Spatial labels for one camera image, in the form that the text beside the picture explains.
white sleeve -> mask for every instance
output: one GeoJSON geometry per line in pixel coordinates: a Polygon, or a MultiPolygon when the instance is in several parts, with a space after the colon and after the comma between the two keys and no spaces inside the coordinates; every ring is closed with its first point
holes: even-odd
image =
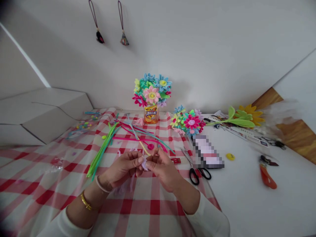
{"type": "Polygon", "coordinates": [[[229,237],[230,225],[227,217],[200,193],[200,204],[195,214],[187,215],[196,235],[229,237]]]}
{"type": "Polygon", "coordinates": [[[56,218],[46,226],[38,237],[86,237],[90,229],[81,229],[69,220],[66,208],[62,210],[56,218]]]}

red checkered tablecloth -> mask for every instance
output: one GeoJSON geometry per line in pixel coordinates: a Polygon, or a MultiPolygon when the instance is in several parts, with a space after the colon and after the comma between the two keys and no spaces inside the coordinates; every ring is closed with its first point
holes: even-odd
{"type": "MultiPolygon", "coordinates": [[[[46,146],[0,150],[0,222],[9,236],[36,236],[91,183],[91,178],[86,178],[90,163],[103,143],[101,137],[109,132],[108,122],[119,112],[114,108],[97,111],[102,114],[100,121],[73,140],[66,137],[74,127],[46,146]]],[[[141,112],[131,114],[130,119],[135,121],[142,116],[141,112]]],[[[119,113],[118,119],[126,122],[126,114],[119,113]]],[[[171,129],[170,123],[171,115],[166,113],[160,115],[158,124],[141,128],[153,132],[175,151],[176,155],[168,151],[169,156],[181,158],[182,164],[176,167],[190,181],[190,165],[180,150],[184,147],[192,155],[190,144],[186,137],[171,129]]],[[[122,128],[115,137],[134,138],[122,128]]],[[[141,134],[139,138],[151,137],[141,134]]],[[[97,174],[118,158],[118,150],[123,154],[135,147],[143,152],[139,142],[114,140],[97,174]]],[[[219,209],[208,182],[201,180],[198,189],[219,209]]],[[[180,203],[164,190],[152,172],[134,178],[132,192],[129,190],[131,179],[128,182],[125,193],[111,193],[105,200],[91,236],[104,233],[106,236],[193,235],[180,203]],[[173,233],[175,226],[179,229],[173,233]]]]}

small red box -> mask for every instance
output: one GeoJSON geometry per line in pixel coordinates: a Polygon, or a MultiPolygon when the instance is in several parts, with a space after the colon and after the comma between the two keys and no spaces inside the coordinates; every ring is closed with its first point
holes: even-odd
{"type": "Polygon", "coordinates": [[[172,162],[173,162],[175,165],[176,165],[176,164],[181,164],[180,158],[172,158],[171,160],[172,160],[172,162]]]}

woman's right hand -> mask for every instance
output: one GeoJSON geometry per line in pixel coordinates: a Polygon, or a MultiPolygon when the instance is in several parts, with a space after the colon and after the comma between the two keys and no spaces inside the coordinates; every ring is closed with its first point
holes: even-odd
{"type": "Polygon", "coordinates": [[[175,168],[169,156],[160,148],[147,157],[146,167],[153,171],[167,192],[173,193],[185,181],[175,168]]]}

clear plastic wrap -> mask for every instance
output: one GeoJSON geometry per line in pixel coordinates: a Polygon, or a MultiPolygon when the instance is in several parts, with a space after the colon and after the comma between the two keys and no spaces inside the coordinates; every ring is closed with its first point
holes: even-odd
{"type": "Polygon", "coordinates": [[[263,112],[261,117],[265,119],[265,122],[254,130],[274,140],[284,140],[283,133],[276,126],[277,124],[292,124],[302,118],[300,103],[295,99],[285,99],[258,111],[263,112]]]}

